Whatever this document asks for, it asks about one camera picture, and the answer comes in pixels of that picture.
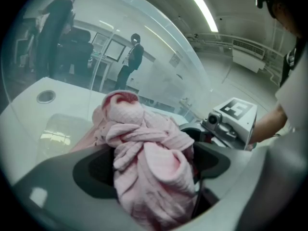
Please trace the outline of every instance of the pink cloth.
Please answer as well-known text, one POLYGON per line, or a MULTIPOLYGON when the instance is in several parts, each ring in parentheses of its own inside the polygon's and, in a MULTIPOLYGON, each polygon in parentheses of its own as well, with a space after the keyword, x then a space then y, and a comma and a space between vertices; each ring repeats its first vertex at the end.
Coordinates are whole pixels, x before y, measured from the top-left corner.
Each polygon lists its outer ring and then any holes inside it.
POLYGON ((122 207, 148 230, 189 221, 195 203, 193 140, 128 91, 109 93, 92 118, 94 127, 80 144, 115 148, 114 186, 122 207))

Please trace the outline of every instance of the person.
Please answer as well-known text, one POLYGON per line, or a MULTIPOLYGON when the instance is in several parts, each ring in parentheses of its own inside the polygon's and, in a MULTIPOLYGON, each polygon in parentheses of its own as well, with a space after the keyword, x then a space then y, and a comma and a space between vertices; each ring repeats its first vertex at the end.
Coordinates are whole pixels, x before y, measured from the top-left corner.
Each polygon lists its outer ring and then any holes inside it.
POLYGON ((67 25, 72 25, 74 1, 54 0, 44 10, 39 11, 42 15, 49 15, 38 36, 36 60, 37 80, 46 76, 54 78, 55 58, 59 38, 61 34, 67 31, 67 25))
POLYGON ((115 90, 125 90, 126 82, 129 75, 137 70, 142 62, 144 48, 141 46, 141 38, 137 33, 130 37, 133 48, 129 51, 127 57, 123 61, 123 66, 117 76, 115 90))
POLYGON ((297 44, 295 48, 284 57, 282 81, 280 84, 281 89, 276 94, 278 104, 274 110, 270 111, 268 114, 266 114, 264 117, 262 117, 259 121, 256 122, 253 135, 250 139, 250 144, 261 142, 274 136, 280 129, 285 126, 286 121, 290 119, 291 112, 296 113, 296 110, 300 109, 300 102, 303 103, 307 100, 307 96, 302 97, 299 95, 299 93, 297 93, 297 91, 295 91, 300 85, 296 83, 296 80, 294 80, 295 76, 292 79, 292 84, 290 84, 289 82, 287 86, 285 85, 290 70, 294 70, 296 68, 298 59, 304 51, 304 48, 307 43, 308 25, 307 21, 305 21, 305 16, 303 16, 302 14, 302 11, 305 11, 305 0, 265 1, 271 16, 274 19, 277 19, 285 27, 286 30, 290 31, 293 35, 297 37, 297 44), (292 90, 294 91, 292 97, 288 97, 286 99, 286 96, 288 96, 289 93, 292 92, 292 90))

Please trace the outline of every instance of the desk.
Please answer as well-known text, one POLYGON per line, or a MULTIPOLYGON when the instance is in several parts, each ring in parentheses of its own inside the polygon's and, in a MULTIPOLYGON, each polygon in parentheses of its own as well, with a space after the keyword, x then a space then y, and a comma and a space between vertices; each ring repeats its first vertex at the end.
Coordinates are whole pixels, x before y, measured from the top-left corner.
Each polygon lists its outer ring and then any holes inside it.
MULTIPOLYGON (((35 166, 38 141, 53 115, 73 116, 92 122, 92 113, 105 96, 47 77, 19 94, 0 115, 1 160, 9 181, 16 182, 35 166), (56 93, 51 103, 37 102, 37 95, 44 90, 56 93)), ((181 115, 149 109, 173 117, 178 125, 187 123, 181 115)))
POLYGON ((111 59, 109 59, 109 58, 103 58, 103 57, 101 58, 100 55, 96 55, 96 54, 93 54, 93 53, 92 53, 91 57, 92 57, 93 59, 97 60, 97 61, 100 60, 100 63, 106 63, 106 64, 107 64, 107 65, 106 65, 106 68, 105 68, 105 70, 104 70, 104 74, 103 74, 103 76, 102 76, 102 81, 101 81, 100 89, 99 89, 99 91, 102 92, 102 90, 103 90, 103 84, 104 84, 104 82, 105 82, 105 80, 106 80, 106 77, 107 77, 107 74, 108 74, 108 72, 109 72, 109 69, 111 68, 112 63, 113 63, 114 61, 111 60, 111 59))

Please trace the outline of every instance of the white shirt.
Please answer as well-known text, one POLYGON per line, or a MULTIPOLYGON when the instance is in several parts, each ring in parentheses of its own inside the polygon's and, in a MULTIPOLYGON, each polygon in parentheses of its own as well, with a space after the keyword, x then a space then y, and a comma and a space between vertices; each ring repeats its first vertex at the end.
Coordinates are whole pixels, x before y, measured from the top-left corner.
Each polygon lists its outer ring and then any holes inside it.
POLYGON ((135 44, 133 48, 130 49, 127 57, 125 57, 124 61, 123 61, 123 64, 128 66, 128 59, 129 59, 129 55, 131 54, 131 52, 133 51, 133 49, 135 49, 136 45, 138 45, 139 43, 135 44))
POLYGON ((308 128, 308 44, 294 71, 275 94, 278 103, 296 129, 308 128))

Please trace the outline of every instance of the clear plastic dome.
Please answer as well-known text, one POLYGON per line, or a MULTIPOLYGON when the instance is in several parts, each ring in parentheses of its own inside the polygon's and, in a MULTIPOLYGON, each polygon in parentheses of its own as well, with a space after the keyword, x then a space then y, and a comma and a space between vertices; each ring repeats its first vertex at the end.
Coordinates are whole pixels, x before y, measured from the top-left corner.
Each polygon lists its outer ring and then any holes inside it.
POLYGON ((54 20, 60 16, 51 20, 44 11, 57 8, 48 6, 52 1, 29 0, 2 46, 14 48, 14 54, 1 56, 9 100, 0 116, 1 150, 11 183, 42 160, 67 153, 115 89, 137 93, 149 109, 179 125, 207 116, 213 103, 205 69, 187 39, 153 5, 75 0, 71 19, 59 26, 54 20), (141 58, 141 63, 122 70, 133 51, 133 62, 141 58))

